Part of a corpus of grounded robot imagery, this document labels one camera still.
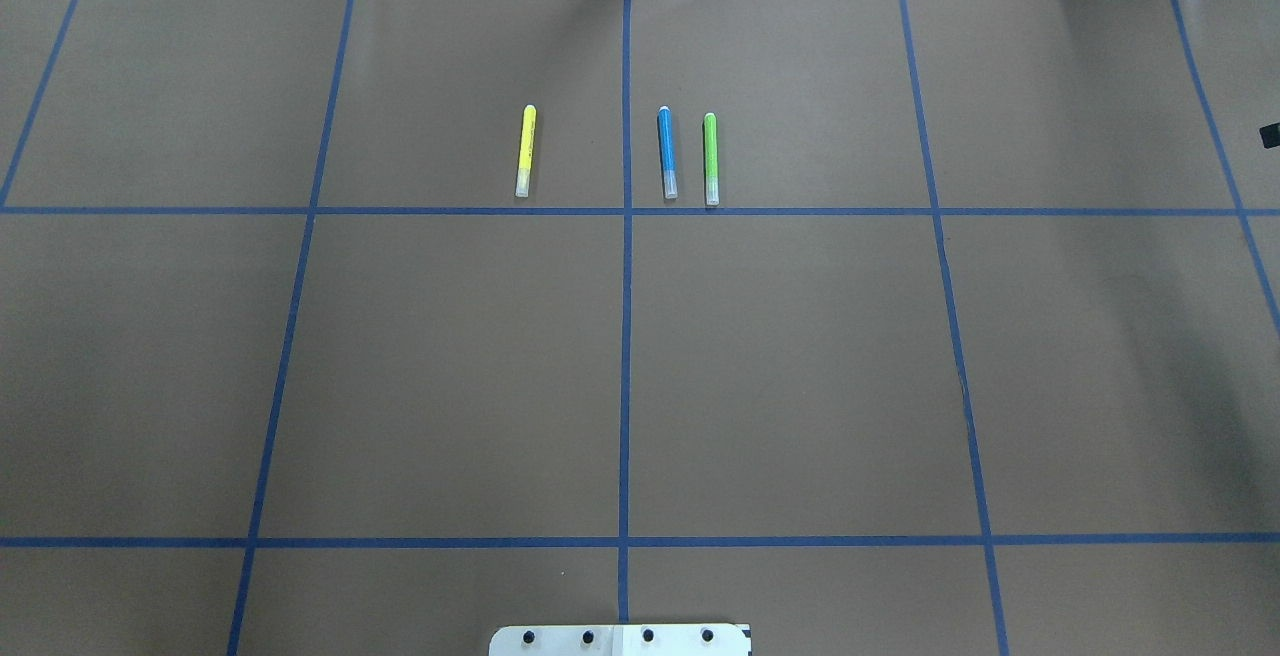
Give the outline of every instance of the gray table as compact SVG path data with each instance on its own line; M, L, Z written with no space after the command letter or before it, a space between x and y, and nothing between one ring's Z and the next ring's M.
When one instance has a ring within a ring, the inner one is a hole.
M0 651L1276 653L1276 3L0 0Z

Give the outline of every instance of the white bracket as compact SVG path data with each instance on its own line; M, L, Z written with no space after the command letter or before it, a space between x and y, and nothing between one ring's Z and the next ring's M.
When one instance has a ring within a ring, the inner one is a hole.
M750 656L751 628L735 624L507 627L489 656Z

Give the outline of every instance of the yellow marker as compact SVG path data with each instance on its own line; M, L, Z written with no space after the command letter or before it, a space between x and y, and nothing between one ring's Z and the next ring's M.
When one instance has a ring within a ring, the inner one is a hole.
M534 170L534 126L538 122L538 109L532 104L525 106L525 123L520 128L520 169L516 172L516 197L529 197L529 174Z

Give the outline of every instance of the blue marker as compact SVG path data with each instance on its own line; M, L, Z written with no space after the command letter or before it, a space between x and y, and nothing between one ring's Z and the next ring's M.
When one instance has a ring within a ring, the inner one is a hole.
M658 109L658 147L662 150L662 192L666 199L676 197L676 137L671 131L671 109Z

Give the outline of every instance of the green marker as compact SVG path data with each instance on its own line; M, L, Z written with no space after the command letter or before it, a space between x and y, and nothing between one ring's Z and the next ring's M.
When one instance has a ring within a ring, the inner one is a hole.
M703 155L707 161L707 205L719 205L719 146L716 141L716 114L703 117Z

